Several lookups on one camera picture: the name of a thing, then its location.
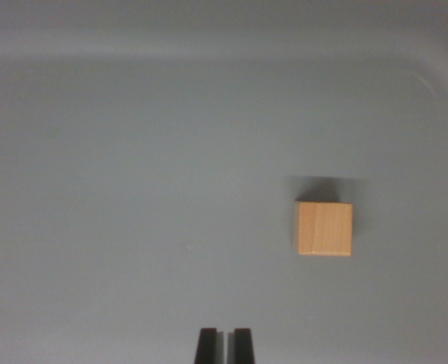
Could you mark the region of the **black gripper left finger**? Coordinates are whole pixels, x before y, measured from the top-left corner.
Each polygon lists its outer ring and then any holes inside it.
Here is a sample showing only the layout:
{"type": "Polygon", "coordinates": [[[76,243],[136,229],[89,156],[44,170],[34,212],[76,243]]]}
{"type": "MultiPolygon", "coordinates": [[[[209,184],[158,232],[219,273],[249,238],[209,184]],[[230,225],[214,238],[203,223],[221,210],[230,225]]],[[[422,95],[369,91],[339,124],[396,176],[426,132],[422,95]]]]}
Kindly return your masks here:
{"type": "Polygon", "coordinates": [[[217,328],[202,328],[194,358],[195,364],[222,364],[224,362],[224,333],[217,328]]]}

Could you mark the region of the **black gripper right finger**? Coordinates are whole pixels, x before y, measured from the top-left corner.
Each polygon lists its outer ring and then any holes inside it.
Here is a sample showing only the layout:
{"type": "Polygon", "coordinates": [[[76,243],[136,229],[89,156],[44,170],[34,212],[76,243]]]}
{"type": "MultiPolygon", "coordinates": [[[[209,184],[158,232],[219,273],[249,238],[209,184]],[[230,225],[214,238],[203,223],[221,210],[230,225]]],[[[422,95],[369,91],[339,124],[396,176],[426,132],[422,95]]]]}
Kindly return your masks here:
{"type": "Polygon", "coordinates": [[[255,364],[255,354],[250,328],[235,328],[227,336],[227,363],[255,364]]]}

